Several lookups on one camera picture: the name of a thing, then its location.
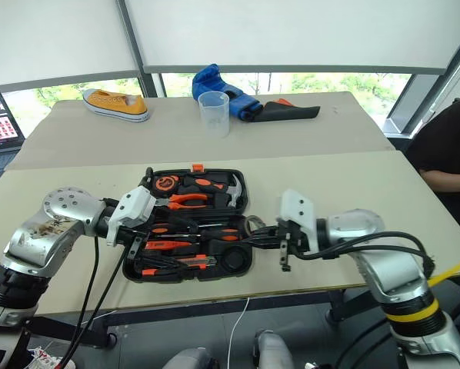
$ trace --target black tool case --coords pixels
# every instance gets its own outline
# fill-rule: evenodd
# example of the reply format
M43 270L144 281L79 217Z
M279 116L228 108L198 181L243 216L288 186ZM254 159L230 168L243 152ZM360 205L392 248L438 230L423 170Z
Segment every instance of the black tool case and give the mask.
M241 242L245 234L242 215L248 203L247 187L244 176L235 169L206 169L202 165L193 165L193 169L178 169L149 172L144 177L143 185L156 198L170 198L172 195L206 194L208 199L189 200L186 206L204 206L203 208L180 208L171 210L167 206L155 207L149 221L147 236L137 238L123 264L124 276L135 282L181 282L185 279L197 278L200 281L243 275L252 265L252 246ZM177 182L175 187L171 178ZM242 193L238 196L235 207L229 207L231 196L225 193L212 193L212 189L202 188L193 184L195 179L209 180L217 185L235 186L235 178L241 184ZM157 184L168 185L162 191ZM223 224L216 227L205 227L208 224ZM238 239L225 237L229 241L211 237L198 237L205 231L221 231L224 229L238 230ZM189 237L162 237L168 234L190 234ZM148 250L147 242L176 241L190 242L191 245L170 250ZM211 263L198 263L198 259ZM190 260L195 266L180 263L180 259Z

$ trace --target yellow cable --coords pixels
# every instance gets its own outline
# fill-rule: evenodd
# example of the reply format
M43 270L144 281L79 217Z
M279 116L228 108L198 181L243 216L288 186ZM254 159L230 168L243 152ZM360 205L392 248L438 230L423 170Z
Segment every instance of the yellow cable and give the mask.
M444 281L445 279L450 278L458 271L460 271L460 263L454 266L453 268L450 268L448 271L445 271L444 273L438 275L437 277L430 278L430 280L428 281L428 286L433 287L436 284L439 284L440 282Z
M419 311L418 313L407 314L407 315L390 315L386 314L385 316L390 321L397 321L399 323L411 323L413 321L420 321L421 319L425 319L426 317L432 316L438 309L438 301L435 299L432 304Z

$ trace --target person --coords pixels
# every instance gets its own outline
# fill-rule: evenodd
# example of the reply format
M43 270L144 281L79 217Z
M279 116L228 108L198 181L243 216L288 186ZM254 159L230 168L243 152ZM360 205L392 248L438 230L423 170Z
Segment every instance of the person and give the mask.
M421 129L406 157L460 225L460 100Z

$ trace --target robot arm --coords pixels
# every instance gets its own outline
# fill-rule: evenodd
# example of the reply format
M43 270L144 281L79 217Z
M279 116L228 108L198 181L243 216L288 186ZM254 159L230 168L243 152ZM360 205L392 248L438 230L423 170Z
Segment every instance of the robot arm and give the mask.
M17 327L33 316L38 299L79 236L107 237L112 246L127 243L129 228L148 220L154 202L141 185L115 206L79 188L47 194L41 209L12 235L0 261L0 326ZM120 231L124 227L127 234Z
M327 220L314 220L310 200L292 190L283 194L278 219L278 228L285 229L278 232L282 236L282 266L283 253L288 253L290 243L302 246L302 254L306 256L384 230L378 215L360 209L332 215ZM296 237L298 228L301 235ZM307 237L308 247L300 245L302 233ZM376 244L400 245L396 238L376 238L356 247ZM358 251L349 255L385 312L392 335L405 355L406 367L460 369L460 335L452 319L438 306L414 256L383 250Z

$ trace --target plastic cup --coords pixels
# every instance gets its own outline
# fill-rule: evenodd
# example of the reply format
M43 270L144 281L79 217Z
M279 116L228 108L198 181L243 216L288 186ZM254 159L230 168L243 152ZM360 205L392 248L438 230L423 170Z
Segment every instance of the plastic cup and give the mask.
M229 101L228 95L220 91L199 95L199 111L208 136L223 138L230 132Z

